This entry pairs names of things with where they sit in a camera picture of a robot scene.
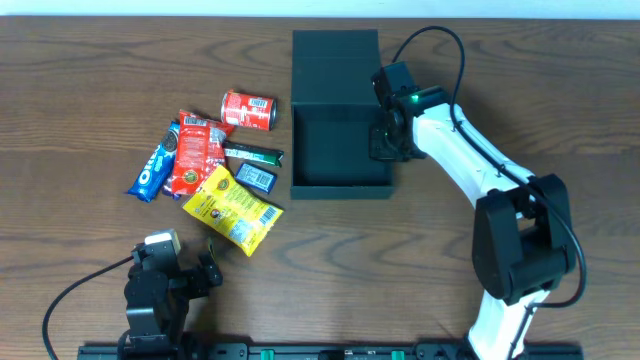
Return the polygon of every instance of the cable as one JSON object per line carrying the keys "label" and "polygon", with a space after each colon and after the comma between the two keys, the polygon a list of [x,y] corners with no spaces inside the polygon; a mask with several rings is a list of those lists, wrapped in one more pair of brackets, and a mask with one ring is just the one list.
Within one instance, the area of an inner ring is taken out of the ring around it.
{"label": "cable", "polygon": [[460,135],[465,139],[465,141],[467,141],[467,143],[469,143],[469,145],[471,145],[471,147],[474,150],[476,150],[480,155],[482,155],[482,157],[484,157],[492,166],[494,166],[496,169],[498,169],[499,173],[503,174],[509,180],[513,181],[518,186],[520,186],[523,189],[525,189],[531,196],[533,196],[533,198],[536,200],[536,202],[538,202],[539,204],[544,206],[549,211],[549,213],[551,213],[551,215],[558,220],[558,222],[560,223],[562,228],[567,232],[567,234],[571,238],[571,241],[573,242],[573,246],[575,247],[575,250],[576,250],[576,257],[577,257],[577,260],[578,260],[578,267],[579,267],[579,271],[580,271],[580,280],[579,280],[578,288],[576,289],[576,292],[573,294],[573,296],[571,296],[571,298],[569,298],[568,300],[565,300],[565,301],[561,301],[561,302],[557,302],[557,303],[532,303],[532,304],[529,304],[529,306],[527,306],[524,319],[522,320],[522,322],[521,322],[521,324],[520,324],[520,326],[518,328],[516,337],[515,337],[514,342],[512,343],[512,346],[511,346],[511,350],[510,350],[509,357],[508,357],[509,359],[511,359],[511,357],[513,355],[513,351],[515,350],[515,347],[516,347],[520,337],[522,336],[522,333],[524,332],[524,328],[526,326],[526,323],[529,321],[529,317],[531,315],[533,315],[533,311],[534,311],[535,308],[548,308],[548,309],[566,308],[566,307],[569,307],[571,305],[574,305],[575,303],[578,302],[578,300],[580,300],[580,298],[584,294],[586,286],[587,286],[587,264],[586,264],[586,260],[585,260],[585,257],[584,257],[584,252],[582,251],[582,246],[580,245],[580,242],[578,241],[578,237],[573,232],[573,229],[571,229],[571,227],[568,225],[567,220],[565,220],[564,216],[562,216],[562,214],[556,208],[556,206],[552,202],[548,201],[538,191],[533,189],[531,186],[529,186],[523,180],[521,180],[520,178],[515,176],[509,170],[507,170],[507,168],[506,168],[506,166],[504,164],[500,164],[493,157],[491,157],[482,147],[480,147],[466,133],[464,128],[460,125],[460,121],[456,118],[456,115],[455,115],[456,97],[458,96],[458,91],[460,89],[460,83],[462,82],[462,75],[464,73],[464,66],[465,66],[464,45],[462,44],[462,40],[460,39],[458,34],[453,32],[453,30],[451,30],[449,28],[446,28],[446,27],[443,27],[443,26],[427,26],[427,27],[424,27],[424,28],[414,32],[413,34],[411,34],[411,36],[409,36],[407,38],[407,40],[405,40],[405,42],[402,44],[402,46],[400,46],[400,48],[396,52],[396,54],[393,57],[393,60],[391,62],[394,63],[394,62],[396,62],[398,60],[398,57],[402,53],[402,50],[404,50],[404,48],[407,46],[407,44],[409,44],[409,42],[411,42],[411,40],[413,40],[413,38],[415,38],[416,36],[420,35],[423,32],[430,31],[430,30],[438,30],[438,31],[442,31],[442,32],[445,32],[445,33],[449,34],[455,40],[455,42],[458,44],[458,49],[460,50],[460,70],[458,71],[458,78],[456,80],[456,84],[455,84],[455,87],[453,89],[453,93],[451,94],[451,101],[449,103],[449,115],[451,116],[451,121],[453,122],[454,131],[458,131],[460,133]]}
{"label": "cable", "polygon": [[116,348],[116,360],[123,359],[122,355],[124,354],[124,345],[127,342],[127,337],[129,337],[130,332],[131,329],[123,332],[122,335],[120,335],[120,338],[118,339],[118,347]]}
{"label": "cable", "polygon": [[74,282],[73,284],[71,284],[69,287],[67,287],[66,289],[64,289],[60,295],[58,295],[58,297],[55,298],[55,300],[53,300],[53,302],[51,303],[51,305],[49,305],[49,309],[47,309],[47,313],[44,315],[44,319],[42,320],[42,341],[44,341],[44,347],[47,349],[47,353],[49,353],[49,357],[52,360],[58,360],[58,356],[56,355],[56,352],[53,351],[53,346],[51,346],[51,340],[49,339],[49,319],[51,318],[51,313],[53,313],[53,309],[56,308],[56,306],[58,305],[58,303],[60,302],[60,300],[62,300],[62,298],[64,298],[68,293],[71,292],[71,290],[77,288],[78,286],[84,284],[85,282],[100,276],[108,271],[111,271],[115,268],[117,268],[120,265],[126,264],[129,261],[133,260],[133,256],[129,256],[125,259],[122,259],[120,261],[118,261],[115,264],[109,265],[106,268],[96,271],[91,275],[87,275],[85,277],[83,277],[82,279]]}

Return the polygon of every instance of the dark green box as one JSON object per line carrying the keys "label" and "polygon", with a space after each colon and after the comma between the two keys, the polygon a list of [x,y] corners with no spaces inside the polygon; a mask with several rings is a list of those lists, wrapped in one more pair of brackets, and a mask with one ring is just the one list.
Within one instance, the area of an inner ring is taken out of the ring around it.
{"label": "dark green box", "polygon": [[379,69],[375,30],[293,32],[292,199],[391,196],[392,164],[369,158]]}

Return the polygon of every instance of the red can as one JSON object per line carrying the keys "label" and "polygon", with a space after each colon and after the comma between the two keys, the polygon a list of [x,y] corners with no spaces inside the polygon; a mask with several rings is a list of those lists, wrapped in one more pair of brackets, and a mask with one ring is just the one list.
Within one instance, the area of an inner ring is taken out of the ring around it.
{"label": "red can", "polygon": [[229,90],[222,98],[222,122],[269,131],[276,119],[276,101]]}

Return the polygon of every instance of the wood grain surface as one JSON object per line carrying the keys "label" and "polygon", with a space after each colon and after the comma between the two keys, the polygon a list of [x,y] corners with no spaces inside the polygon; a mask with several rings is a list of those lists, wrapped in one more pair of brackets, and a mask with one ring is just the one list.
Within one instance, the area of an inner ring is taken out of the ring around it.
{"label": "wood grain surface", "polygon": [[[291,32],[379,29],[388,62],[427,24],[467,48],[459,103],[536,174],[558,174],[587,254],[589,287],[541,310],[529,341],[579,342],[589,359],[640,358],[640,23],[524,20],[0,18],[0,358],[42,359],[49,303],[73,281],[173,227],[184,261],[211,233],[160,196],[124,195],[179,109],[218,114],[230,89],[276,97],[272,132],[239,143],[286,152],[270,196],[284,216],[251,258],[216,243],[225,284],[193,301],[187,328],[256,342],[460,338],[482,288],[473,210],[432,160],[395,167],[385,201],[291,201]],[[440,34],[402,56],[422,86],[451,87],[458,53]],[[235,170],[239,165],[230,162]],[[127,329],[128,266],[72,292],[50,332],[63,359]],[[571,295],[577,274],[551,298]]]}

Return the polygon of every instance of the snack package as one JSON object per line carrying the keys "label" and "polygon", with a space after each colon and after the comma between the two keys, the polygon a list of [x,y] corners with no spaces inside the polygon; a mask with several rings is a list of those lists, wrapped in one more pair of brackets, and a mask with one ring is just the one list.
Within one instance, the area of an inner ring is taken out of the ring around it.
{"label": "snack package", "polygon": [[225,165],[222,143],[232,130],[233,125],[180,110],[180,143],[171,176],[173,194],[195,194],[204,179]]}
{"label": "snack package", "polygon": [[236,172],[236,181],[242,185],[252,187],[254,189],[271,193],[273,185],[276,184],[278,176],[272,172],[260,169],[249,163],[243,163]]}
{"label": "snack package", "polygon": [[127,194],[135,195],[138,199],[151,202],[156,197],[164,181],[171,174],[178,147],[178,132],[180,125],[171,123],[162,142],[147,161],[138,175],[138,179],[131,186]]}
{"label": "snack package", "polygon": [[280,160],[284,157],[284,151],[265,149],[253,145],[236,144],[230,141],[225,142],[223,147],[226,156],[282,167]]}
{"label": "snack package", "polygon": [[236,243],[247,256],[283,213],[253,196],[224,166],[218,166],[182,208]]}

